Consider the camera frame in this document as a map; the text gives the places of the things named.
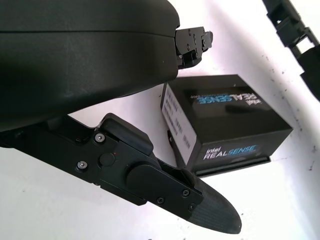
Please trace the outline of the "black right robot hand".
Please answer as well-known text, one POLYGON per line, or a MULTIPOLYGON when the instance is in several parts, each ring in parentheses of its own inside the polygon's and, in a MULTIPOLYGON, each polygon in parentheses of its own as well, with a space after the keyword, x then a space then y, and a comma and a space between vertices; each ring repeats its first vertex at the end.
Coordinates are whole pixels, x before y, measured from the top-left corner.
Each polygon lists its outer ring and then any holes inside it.
POLYGON ((290 49, 302 67, 300 75, 316 99, 320 98, 320 42, 305 26, 289 0, 264 0, 267 17, 284 47, 290 49))

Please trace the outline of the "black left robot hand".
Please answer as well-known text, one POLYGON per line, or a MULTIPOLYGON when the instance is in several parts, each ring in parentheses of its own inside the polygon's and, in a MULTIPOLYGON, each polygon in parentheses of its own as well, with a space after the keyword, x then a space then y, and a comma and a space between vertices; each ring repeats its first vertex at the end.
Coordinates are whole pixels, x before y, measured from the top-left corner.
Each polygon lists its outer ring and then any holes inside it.
POLYGON ((174 80, 213 42, 180 29, 167 0, 3 0, 0 145, 141 206, 238 234, 241 218, 219 192, 153 153, 148 135, 114 114, 96 127, 81 109, 174 80))

